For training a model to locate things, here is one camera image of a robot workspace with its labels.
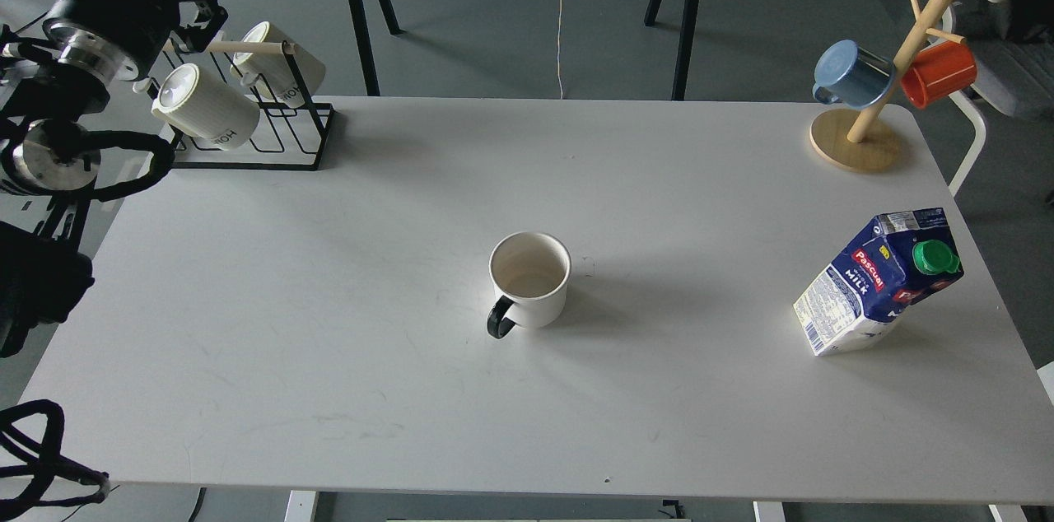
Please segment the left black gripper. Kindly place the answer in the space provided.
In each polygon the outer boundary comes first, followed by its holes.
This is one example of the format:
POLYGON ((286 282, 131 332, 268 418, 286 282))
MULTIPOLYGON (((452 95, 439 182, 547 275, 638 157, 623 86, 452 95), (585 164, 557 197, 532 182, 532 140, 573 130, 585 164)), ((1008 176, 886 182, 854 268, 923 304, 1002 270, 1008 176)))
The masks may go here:
POLYGON ((45 16, 43 30, 59 49, 59 62, 80 67, 100 82, 139 81, 147 78, 163 44, 165 52, 204 52, 229 19, 225 7, 207 8, 217 4, 218 0, 58 0, 45 16), (191 23, 175 30, 180 19, 177 2, 206 8, 196 9, 191 23))

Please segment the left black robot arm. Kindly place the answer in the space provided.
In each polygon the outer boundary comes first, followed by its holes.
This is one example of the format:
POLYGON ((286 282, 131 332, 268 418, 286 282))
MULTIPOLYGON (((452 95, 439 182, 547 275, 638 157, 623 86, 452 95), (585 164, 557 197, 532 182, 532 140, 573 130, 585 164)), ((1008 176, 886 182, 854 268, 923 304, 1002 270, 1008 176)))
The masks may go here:
POLYGON ((57 0, 30 37, 2 27, 2 192, 43 202, 36 226, 2 221, 2 356, 61 324, 94 283, 82 253, 92 204, 147 191, 175 161, 161 136, 87 129, 114 81, 147 82, 174 38, 193 52, 222 27, 217 0, 57 0))

